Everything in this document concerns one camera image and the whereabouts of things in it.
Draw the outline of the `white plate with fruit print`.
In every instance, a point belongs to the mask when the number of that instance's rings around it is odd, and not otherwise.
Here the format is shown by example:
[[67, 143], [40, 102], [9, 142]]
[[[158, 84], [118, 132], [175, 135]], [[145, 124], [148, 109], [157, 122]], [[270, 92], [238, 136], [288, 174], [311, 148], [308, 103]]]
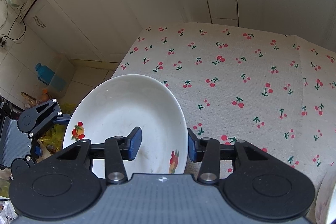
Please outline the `white plate with fruit print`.
[[135, 127], [142, 130], [142, 142], [135, 159], [124, 161], [127, 176], [185, 171], [188, 133], [183, 111], [164, 84], [144, 75], [118, 76], [93, 89], [72, 114], [63, 147], [80, 139], [104, 143], [129, 135]]

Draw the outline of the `white bowl pink flowers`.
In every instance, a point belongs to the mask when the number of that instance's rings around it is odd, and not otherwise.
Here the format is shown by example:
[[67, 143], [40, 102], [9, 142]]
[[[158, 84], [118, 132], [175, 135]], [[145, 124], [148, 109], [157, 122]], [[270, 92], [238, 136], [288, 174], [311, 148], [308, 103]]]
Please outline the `white bowl pink flowers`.
[[315, 219], [318, 224], [335, 223], [336, 196], [335, 196], [336, 171], [335, 163], [329, 167], [317, 194], [315, 205]]

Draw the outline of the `clear plastic storage box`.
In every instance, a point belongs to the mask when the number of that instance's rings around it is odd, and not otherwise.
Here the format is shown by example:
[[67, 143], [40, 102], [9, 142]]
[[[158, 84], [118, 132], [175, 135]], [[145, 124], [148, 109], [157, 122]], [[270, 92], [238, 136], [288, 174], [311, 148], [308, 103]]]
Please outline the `clear plastic storage box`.
[[65, 96], [70, 82], [76, 72], [76, 68], [70, 61], [62, 55], [58, 55], [51, 60], [48, 67], [54, 71], [50, 84], [49, 93], [57, 99]]

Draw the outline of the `blue plastic jug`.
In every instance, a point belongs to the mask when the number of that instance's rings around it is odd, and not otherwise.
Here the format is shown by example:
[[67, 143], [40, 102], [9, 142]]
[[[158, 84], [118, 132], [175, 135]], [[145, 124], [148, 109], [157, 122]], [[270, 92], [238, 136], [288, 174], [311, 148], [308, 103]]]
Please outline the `blue plastic jug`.
[[44, 83], [45, 85], [50, 84], [55, 74], [55, 72], [52, 69], [50, 69], [46, 65], [42, 65], [41, 63], [35, 65], [35, 71], [38, 74], [38, 80]]

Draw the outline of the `yellow plastic bag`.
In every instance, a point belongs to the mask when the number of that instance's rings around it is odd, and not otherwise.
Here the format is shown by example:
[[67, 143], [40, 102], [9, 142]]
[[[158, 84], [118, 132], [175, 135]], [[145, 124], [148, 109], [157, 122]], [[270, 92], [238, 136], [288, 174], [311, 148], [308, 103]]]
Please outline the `yellow plastic bag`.
[[[60, 108], [64, 114], [72, 115], [76, 108], [75, 104], [72, 103], [63, 103], [60, 105]], [[66, 132], [67, 125], [55, 124], [51, 129], [42, 135], [39, 139], [44, 145], [51, 145], [58, 149], [62, 148], [64, 135]]]

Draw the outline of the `cherry print tablecloth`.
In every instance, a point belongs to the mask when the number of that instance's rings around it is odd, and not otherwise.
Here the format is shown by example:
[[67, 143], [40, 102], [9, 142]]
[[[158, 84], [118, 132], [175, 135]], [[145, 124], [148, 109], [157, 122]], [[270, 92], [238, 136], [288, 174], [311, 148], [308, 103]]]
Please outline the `cherry print tablecloth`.
[[116, 75], [159, 80], [189, 128], [244, 139], [319, 188], [335, 164], [335, 53], [294, 35], [206, 23], [127, 27]]

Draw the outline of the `wall power socket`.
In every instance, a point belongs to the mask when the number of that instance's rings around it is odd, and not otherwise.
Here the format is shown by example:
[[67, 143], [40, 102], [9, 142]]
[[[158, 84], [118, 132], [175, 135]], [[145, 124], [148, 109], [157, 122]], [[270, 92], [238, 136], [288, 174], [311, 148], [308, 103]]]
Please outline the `wall power socket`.
[[4, 47], [6, 45], [6, 39], [5, 38], [0, 38], [0, 47]]

